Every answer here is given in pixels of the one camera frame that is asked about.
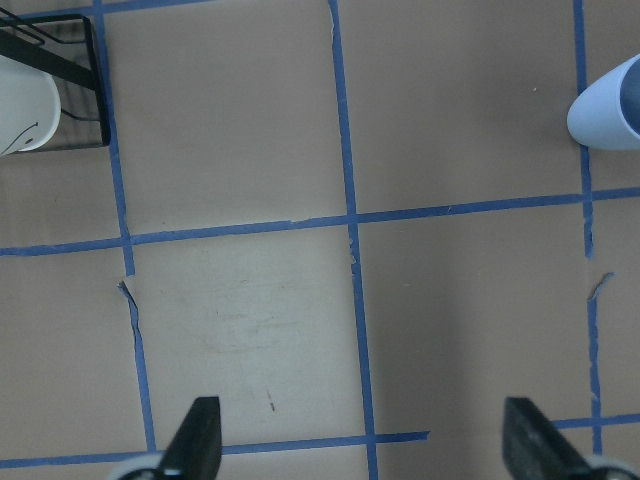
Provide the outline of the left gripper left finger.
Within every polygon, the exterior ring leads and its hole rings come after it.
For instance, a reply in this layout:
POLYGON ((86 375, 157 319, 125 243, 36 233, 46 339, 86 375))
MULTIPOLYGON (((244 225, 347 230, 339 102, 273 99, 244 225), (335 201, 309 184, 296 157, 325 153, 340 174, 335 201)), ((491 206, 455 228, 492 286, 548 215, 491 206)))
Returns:
POLYGON ((220 400, 194 400, 162 456, 160 479, 215 479, 222 459, 220 400))

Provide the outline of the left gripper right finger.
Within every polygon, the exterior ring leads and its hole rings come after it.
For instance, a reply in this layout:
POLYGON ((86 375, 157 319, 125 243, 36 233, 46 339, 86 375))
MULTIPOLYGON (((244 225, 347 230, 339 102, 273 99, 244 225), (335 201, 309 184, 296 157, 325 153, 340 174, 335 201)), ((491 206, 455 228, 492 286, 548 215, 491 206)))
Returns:
POLYGON ((589 479, 591 467, 526 397, 507 397, 502 460, 512 479, 589 479))

